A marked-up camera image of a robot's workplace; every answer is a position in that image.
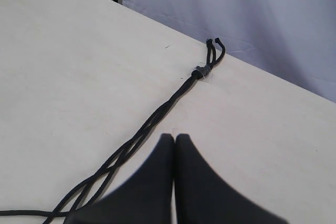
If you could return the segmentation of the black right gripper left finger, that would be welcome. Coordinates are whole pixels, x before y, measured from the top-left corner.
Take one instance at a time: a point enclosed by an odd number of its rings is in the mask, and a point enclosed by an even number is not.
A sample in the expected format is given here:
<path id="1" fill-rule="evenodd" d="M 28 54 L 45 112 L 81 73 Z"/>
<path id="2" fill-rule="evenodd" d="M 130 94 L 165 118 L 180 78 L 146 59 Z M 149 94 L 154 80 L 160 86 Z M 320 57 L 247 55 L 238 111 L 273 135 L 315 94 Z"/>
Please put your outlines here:
<path id="1" fill-rule="evenodd" d="M 141 167 L 98 202 L 72 213 L 66 223 L 171 223 L 174 138 L 162 134 Z"/>

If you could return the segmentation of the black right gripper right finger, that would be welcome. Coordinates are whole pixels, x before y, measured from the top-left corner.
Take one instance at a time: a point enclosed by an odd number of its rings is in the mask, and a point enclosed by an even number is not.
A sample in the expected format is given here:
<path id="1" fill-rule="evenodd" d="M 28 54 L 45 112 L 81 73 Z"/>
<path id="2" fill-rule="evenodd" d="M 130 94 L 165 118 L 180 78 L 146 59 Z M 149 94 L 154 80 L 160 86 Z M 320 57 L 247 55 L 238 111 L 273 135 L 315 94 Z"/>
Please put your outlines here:
<path id="1" fill-rule="evenodd" d="M 188 134 L 175 141 L 174 183 L 178 223 L 287 223 L 226 183 Z"/>

